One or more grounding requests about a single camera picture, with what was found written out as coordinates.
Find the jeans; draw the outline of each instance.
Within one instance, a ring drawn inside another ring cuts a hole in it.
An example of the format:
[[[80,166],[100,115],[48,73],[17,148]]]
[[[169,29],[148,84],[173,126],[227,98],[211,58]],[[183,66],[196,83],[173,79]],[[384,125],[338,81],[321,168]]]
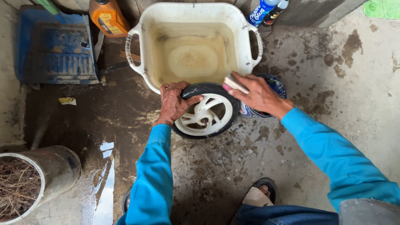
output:
[[[243,204],[236,212],[236,225],[338,225],[337,213],[295,205],[257,207]]]

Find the blue long-sleeve shirt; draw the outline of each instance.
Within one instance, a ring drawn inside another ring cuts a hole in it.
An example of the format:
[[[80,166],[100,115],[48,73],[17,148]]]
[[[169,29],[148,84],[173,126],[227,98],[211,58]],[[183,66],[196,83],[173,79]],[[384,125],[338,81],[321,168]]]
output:
[[[304,153],[330,178],[328,199],[336,211],[348,199],[373,198],[400,206],[400,189],[390,182],[350,141],[298,108],[281,120]],[[153,127],[136,164],[137,179],[130,205],[117,225],[171,224],[171,128]]]

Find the green mat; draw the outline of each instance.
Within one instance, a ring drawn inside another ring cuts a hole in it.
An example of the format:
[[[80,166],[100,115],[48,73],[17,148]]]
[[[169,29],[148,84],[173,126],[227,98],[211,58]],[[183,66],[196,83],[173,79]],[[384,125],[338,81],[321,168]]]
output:
[[[363,6],[368,17],[400,19],[400,0],[369,0]]]

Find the gray cloth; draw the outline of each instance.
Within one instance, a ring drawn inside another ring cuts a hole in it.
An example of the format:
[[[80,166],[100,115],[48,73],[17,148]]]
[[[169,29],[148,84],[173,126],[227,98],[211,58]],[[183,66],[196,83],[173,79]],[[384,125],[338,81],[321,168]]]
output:
[[[340,203],[340,225],[398,225],[400,207],[374,199],[349,199]]]

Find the hand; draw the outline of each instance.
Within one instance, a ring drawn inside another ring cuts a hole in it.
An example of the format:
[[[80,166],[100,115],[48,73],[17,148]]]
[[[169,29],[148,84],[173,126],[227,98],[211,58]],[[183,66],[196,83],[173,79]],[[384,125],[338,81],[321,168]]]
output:
[[[180,81],[179,83],[163,84],[160,87],[161,112],[158,119],[153,123],[153,126],[167,124],[171,127],[175,120],[181,117],[189,106],[204,100],[204,97],[201,95],[196,95],[186,100],[182,99],[180,93],[189,85],[186,81]]]
[[[232,71],[232,74],[250,90],[250,93],[244,94],[236,89],[231,89],[228,93],[250,108],[269,113],[280,120],[294,108],[293,102],[279,97],[264,78],[252,74],[241,76],[235,71]]]

